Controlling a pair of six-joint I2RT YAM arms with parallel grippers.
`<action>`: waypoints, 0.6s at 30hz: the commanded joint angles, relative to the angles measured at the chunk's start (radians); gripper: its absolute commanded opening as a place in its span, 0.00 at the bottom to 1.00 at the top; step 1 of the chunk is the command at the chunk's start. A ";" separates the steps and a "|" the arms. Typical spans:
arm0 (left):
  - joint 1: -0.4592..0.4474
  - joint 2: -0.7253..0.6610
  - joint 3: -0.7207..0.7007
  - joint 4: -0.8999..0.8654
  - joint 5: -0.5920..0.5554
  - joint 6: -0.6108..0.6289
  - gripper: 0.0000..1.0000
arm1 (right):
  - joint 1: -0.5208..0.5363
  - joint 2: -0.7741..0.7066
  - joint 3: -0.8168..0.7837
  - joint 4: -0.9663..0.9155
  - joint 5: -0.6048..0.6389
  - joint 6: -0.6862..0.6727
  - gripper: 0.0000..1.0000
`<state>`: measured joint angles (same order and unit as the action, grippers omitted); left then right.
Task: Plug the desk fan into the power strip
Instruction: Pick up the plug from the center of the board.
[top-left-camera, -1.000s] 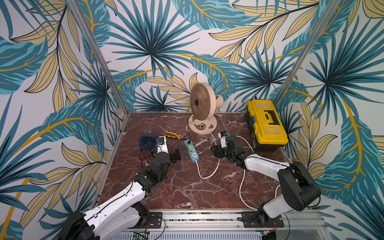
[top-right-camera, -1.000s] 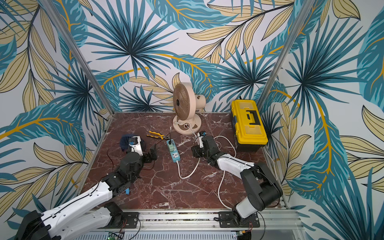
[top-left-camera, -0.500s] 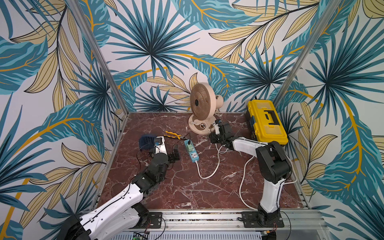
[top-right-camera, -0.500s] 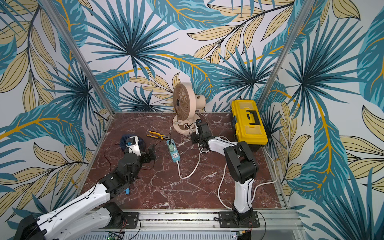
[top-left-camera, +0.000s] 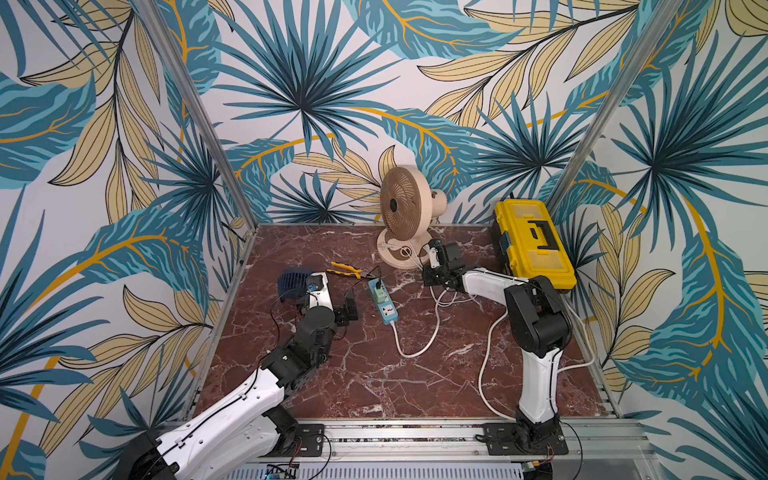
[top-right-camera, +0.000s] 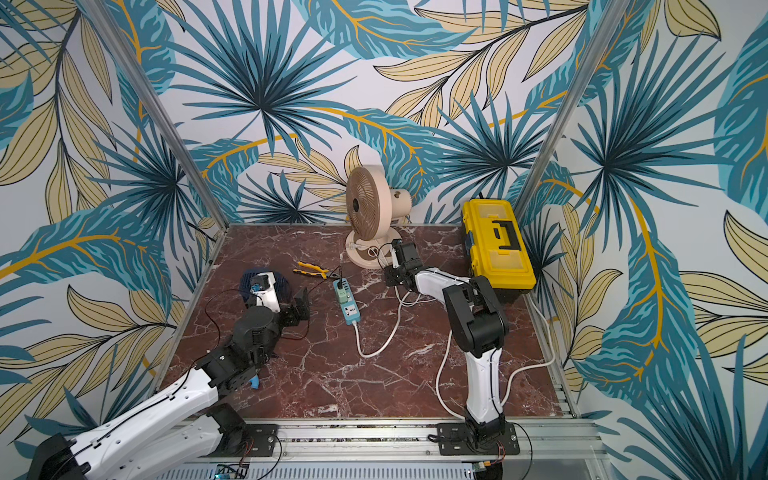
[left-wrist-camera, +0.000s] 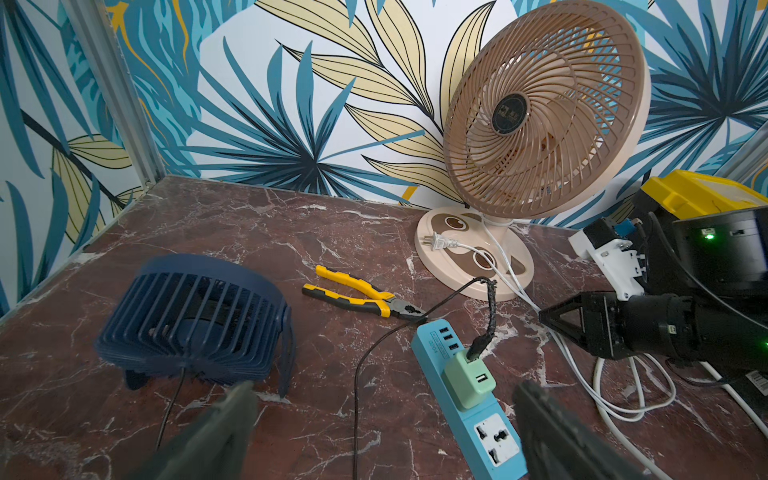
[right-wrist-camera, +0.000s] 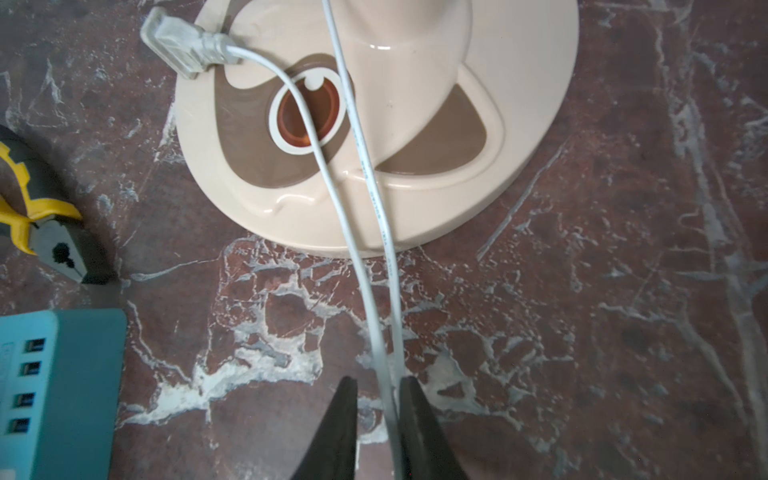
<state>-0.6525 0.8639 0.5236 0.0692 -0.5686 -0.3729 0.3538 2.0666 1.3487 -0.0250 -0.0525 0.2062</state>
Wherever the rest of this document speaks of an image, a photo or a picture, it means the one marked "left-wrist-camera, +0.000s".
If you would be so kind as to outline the blue power strip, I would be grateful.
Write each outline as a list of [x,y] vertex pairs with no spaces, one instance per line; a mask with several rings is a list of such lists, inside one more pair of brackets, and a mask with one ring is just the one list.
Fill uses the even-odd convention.
[[520,437],[493,395],[493,376],[482,359],[468,359],[449,322],[419,326],[411,347],[474,478],[526,475]]

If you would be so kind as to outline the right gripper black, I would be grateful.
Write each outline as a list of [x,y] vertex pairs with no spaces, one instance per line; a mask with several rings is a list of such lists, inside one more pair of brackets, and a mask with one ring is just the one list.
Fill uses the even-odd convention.
[[593,356],[624,359],[659,354],[678,360],[718,360],[717,310],[693,296],[581,292],[542,309],[539,321]]

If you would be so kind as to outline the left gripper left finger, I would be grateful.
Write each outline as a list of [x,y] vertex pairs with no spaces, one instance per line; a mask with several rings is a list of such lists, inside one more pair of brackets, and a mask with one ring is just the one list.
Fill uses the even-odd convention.
[[129,479],[238,479],[259,414],[254,383],[229,390],[147,461]]

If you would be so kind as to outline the green USB charger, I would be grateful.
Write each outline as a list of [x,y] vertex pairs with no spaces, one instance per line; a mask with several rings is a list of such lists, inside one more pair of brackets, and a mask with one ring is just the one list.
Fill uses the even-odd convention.
[[445,364],[441,378],[460,411],[468,411],[480,405],[496,388],[496,381],[484,361],[470,361],[468,350],[459,351]]

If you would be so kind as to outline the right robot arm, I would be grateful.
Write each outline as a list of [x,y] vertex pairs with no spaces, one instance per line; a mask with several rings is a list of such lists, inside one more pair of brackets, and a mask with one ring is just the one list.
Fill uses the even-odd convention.
[[641,291],[581,292],[540,322],[593,356],[657,354],[744,373],[767,370],[767,210],[675,220],[648,213]]

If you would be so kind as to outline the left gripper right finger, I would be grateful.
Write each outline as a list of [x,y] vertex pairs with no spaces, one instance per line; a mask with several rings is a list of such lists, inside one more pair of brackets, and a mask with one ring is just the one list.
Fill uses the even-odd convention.
[[513,392],[518,434],[532,479],[642,479],[644,475],[539,385]]

